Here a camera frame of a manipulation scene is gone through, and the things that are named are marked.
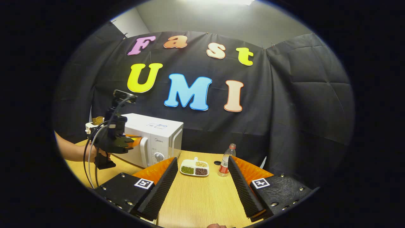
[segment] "pink letter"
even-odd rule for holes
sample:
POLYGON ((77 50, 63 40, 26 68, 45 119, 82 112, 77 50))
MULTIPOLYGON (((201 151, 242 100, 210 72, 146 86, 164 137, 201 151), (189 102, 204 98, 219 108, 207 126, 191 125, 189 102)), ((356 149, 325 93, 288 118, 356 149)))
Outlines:
POLYGON ((146 46, 148 46, 149 41, 154 41, 156 39, 156 36, 152 36, 152 37, 143 37, 143 38, 138 38, 136 39, 136 43, 134 45, 134 47, 132 48, 132 50, 128 53, 129 56, 131 55, 137 55, 139 54, 141 51, 140 49, 145 49, 146 46))

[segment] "gray wall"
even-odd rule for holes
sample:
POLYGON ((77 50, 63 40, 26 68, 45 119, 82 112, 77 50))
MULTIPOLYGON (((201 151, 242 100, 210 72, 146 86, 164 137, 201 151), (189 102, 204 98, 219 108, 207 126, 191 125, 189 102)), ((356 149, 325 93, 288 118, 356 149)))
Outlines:
POLYGON ((111 20, 114 25, 122 32, 128 33, 127 37, 134 37, 137 35, 147 34, 150 31, 147 29, 145 23, 138 14, 136 8, 132 8, 121 15, 111 20))
POLYGON ((281 9, 257 0, 249 6, 217 0, 151 0, 136 8, 150 32, 209 32, 264 48, 312 33, 281 9))

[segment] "green beans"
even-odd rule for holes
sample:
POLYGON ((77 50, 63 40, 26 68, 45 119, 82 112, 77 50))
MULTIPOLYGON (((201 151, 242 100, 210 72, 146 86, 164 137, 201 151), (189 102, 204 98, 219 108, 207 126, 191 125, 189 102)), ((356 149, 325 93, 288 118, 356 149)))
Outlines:
POLYGON ((190 168, 190 167, 187 167, 187 166, 182 166, 181 171, 183 173, 187 173, 187 174, 194 174, 194 168, 190 168))

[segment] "plastic bottle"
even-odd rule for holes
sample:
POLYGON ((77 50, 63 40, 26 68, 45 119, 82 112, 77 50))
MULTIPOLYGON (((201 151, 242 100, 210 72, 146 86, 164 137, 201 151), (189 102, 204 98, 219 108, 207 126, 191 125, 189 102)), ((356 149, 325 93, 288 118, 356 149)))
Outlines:
POLYGON ((222 157, 220 169, 218 170, 218 175, 219 176, 228 176, 229 170, 228 170, 228 159, 229 156, 236 156, 236 145, 231 144, 229 145, 228 150, 225 151, 224 156, 222 157))

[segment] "yellow letter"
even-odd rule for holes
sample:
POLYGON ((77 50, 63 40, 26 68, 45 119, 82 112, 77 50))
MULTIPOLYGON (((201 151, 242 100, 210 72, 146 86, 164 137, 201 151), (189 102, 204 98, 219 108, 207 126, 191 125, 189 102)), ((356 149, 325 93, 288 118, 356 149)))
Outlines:
POLYGON ((225 46, 218 43, 210 43, 207 49, 207 55, 214 58, 225 58, 225 46))
POLYGON ((236 49, 239 52, 239 62, 241 62, 241 64, 244 64, 246 66, 251 66, 253 65, 252 61, 249 61, 249 56, 253 56, 253 53, 251 53, 249 51, 249 48, 247 47, 239 47, 236 49))
POLYGON ((141 70, 145 68, 145 64, 134 64, 131 66, 131 73, 129 74, 128 78, 128 89, 132 92, 146 92, 150 90, 155 84, 156 75, 158 74, 158 70, 162 68, 163 65, 161 63, 151 63, 149 64, 149 76, 146 82, 142 85, 138 84, 139 74, 141 70))
POLYGON ((168 40, 169 41, 164 43, 163 47, 165 47, 165 48, 173 48, 173 47, 183 48, 183 47, 187 46, 187 44, 185 43, 187 41, 186 36, 174 36, 174 37, 170 37, 168 40))
POLYGON ((242 82, 235 80, 227 80, 228 85, 228 102, 224 105, 224 109, 230 112, 242 111, 241 102, 241 88, 244 86, 242 82))

